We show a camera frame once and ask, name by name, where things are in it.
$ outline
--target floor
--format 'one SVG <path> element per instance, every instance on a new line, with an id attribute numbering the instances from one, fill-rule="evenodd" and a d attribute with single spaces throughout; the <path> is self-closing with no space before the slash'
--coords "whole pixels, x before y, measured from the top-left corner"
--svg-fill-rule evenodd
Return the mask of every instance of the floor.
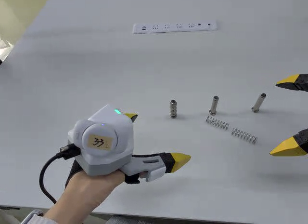
<path id="1" fill-rule="evenodd" d="M 4 60 L 47 0 L 0 0 L 0 60 Z"/>

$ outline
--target metal bolt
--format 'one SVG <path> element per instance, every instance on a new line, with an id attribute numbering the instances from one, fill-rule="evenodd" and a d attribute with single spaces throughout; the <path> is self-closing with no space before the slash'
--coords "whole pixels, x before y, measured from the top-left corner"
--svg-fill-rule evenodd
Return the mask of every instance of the metal bolt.
<path id="1" fill-rule="evenodd" d="M 171 118 L 175 118 L 178 116 L 177 114 L 177 102 L 175 100 L 170 101 L 170 116 Z"/>
<path id="2" fill-rule="evenodd" d="M 263 103 L 265 97 L 266 97 L 266 94 L 265 94 L 265 93 L 262 93 L 262 94 L 258 97 L 258 99 L 257 99 L 257 101 L 256 101 L 256 103 L 255 103 L 255 105 L 251 108 L 251 110 L 252 110 L 253 112 L 258 112 L 258 111 L 259 111 L 259 108 L 261 107 L 261 104 Z"/>
<path id="3" fill-rule="evenodd" d="M 217 108 L 218 100 L 219 100 L 219 97 L 215 95 L 213 97 L 213 102 L 212 102 L 212 106 L 210 109 L 210 115 L 212 116 L 216 115 L 216 108 Z"/>

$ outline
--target electrical outlet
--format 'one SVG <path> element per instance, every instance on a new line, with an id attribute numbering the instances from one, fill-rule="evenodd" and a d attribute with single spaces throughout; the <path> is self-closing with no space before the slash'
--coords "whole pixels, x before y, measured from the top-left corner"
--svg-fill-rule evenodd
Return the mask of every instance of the electrical outlet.
<path id="1" fill-rule="evenodd" d="M 166 33 L 166 32 L 186 32 L 186 31 L 206 31 L 217 30 L 216 21 L 200 21 L 196 23 L 155 23 L 155 24 L 135 24 L 134 34 L 145 33 Z"/>

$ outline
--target black strap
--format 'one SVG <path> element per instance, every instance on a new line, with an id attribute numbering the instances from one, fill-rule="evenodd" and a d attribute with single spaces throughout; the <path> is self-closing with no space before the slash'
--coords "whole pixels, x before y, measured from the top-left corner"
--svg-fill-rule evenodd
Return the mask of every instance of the black strap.
<path id="1" fill-rule="evenodd" d="M 74 160 L 71 171 L 69 172 L 68 178 L 66 180 L 65 187 L 67 187 L 67 184 L 68 184 L 69 180 L 71 180 L 72 176 L 74 176 L 75 173 L 78 173 L 82 170 L 83 170 L 82 167 L 78 164 L 78 162 L 76 160 Z"/>

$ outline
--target metal spring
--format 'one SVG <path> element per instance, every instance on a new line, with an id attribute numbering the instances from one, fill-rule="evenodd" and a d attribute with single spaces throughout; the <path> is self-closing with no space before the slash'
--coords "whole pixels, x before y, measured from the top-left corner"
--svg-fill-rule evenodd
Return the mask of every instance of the metal spring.
<path id="1" fill-rule="evenodd" d="M 207 116 L 207 118 L 205 119 L 206 123 L 211 124 L 217 128 L 222 128 L 227 130 L 229 128 L 229 123 L 220 120 L 220 119 L 216 119 L 210 116 Z"/>
<path id="2" fill-rule="evenodd" d="M 175 100 L 170 101 L 170 117 L 175 118 L 177 117 L 177 102 Z"/>
<path id="3" fill-rule="evenodd" d="M 253 135 L 251 135 L 247 132 L 244 132 L 240 129 L 237 129 L 237 128 L 232 129 L 231 135 L 239 137 L 239 138 L 246 140 L 246 141 L 253 143 L 253 144 L 255 144 L 257 142 L 257 139 L 258 139 L 257 137 L 255 137 L 255 136 L 253 136 Z"/>

